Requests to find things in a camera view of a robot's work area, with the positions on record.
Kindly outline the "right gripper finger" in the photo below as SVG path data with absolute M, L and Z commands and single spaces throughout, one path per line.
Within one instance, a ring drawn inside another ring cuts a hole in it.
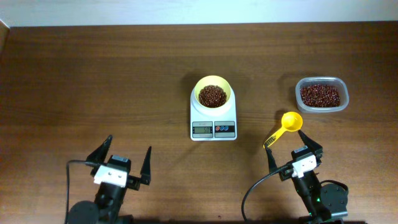
M 300 136 L 301 140 L 303 141 L 304 145 L 307 146 L 316 156 L 323 154 L 323 147 L 315 142 L 314 140 L 310 139 L 303 131 L 298 130 L 298 135 Z
M 273 173 L 275 170 L 278 169 L 278 166 L 275 162 L 274 156 L 272 155 L 272 150 L 268 147 L 265 147 L 265 150 L 267 155 L 269 172 Z

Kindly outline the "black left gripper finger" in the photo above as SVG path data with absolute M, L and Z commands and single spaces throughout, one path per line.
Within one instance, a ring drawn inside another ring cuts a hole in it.
M 86 162 L 102 164 L 106 159 L 112 140 L 113 136 L 109 135 L 97 149 L 87 156 Z
M 150 169 L 151 152 L 152 152 L 152 147 L 149 146 L 140 172 L 141 175 L 140 183 L 144 185 L 150 185 L 151 182 L 151 169 Z

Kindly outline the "yellow measuring scoop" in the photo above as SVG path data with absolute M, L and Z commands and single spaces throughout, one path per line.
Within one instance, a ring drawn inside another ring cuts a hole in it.
M 263 144 L 263 148 L 267 148 L 273 145 L 276 140 L 278 140 L 285 132 L 296 132 L 300 130 L 302 126 L 303 118 L 300 114 L 293 111 L 284 113 L 281 119 L 281 127 L 274 134 L 271 134 L 271 136 L 266 139 Z

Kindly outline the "red beans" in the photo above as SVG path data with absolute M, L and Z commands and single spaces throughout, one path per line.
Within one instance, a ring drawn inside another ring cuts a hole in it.
M 217 85 L 208 85 L 200 90 L 198 99 L 207 108 L 218 108 L 226 103 L 225 91 Z

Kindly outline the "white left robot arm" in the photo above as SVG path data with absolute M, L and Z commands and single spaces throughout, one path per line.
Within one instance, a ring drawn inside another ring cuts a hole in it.
M 139 190 L 140 185 L 150 183 L 151 149 L 148 149 L 144 159 L 141 176 L 134 177 L 130 174 L 130 159 L 112 155 L 107 161 L 105 160 L 112 140 L 112 135 L 109 135 L 84 161 L 70 160 L 67 162 L 65 223 L 134 223 L 132 215 L 120 216 L 119 212 L 128 189 Z M 70 207 L 70 164 L 72 163 L 91 167 L 90 175 L 94 178 L 94 183 L 99 185 L 99 189 L 93 201 L 82 200 Z

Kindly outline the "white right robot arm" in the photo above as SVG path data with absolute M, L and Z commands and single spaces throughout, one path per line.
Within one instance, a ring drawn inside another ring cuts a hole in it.
M 271 151 L 259 136 L 234 141 L 160 142 L 152 182 L 139 197 L 142 223 L 330 222 L 347 215 L 347 186 L 320 181 L 323 148 L 304 132 Z

